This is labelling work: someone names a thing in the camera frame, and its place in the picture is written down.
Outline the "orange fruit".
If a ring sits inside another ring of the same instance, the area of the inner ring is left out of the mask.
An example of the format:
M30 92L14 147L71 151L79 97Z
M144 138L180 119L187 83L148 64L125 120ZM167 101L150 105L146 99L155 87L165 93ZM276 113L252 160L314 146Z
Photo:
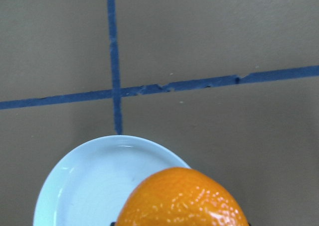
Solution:
M247 226L234 197L189 168L173 167L143 180L119 213L117 226Z

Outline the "light blue plate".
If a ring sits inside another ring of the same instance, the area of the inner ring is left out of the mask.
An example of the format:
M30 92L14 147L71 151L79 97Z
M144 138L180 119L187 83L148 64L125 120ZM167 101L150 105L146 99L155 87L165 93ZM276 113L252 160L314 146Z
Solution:
M166 168L187 164L150 140L111 135L81 144L46 178L37 199L35 226L109 226L129 194Z

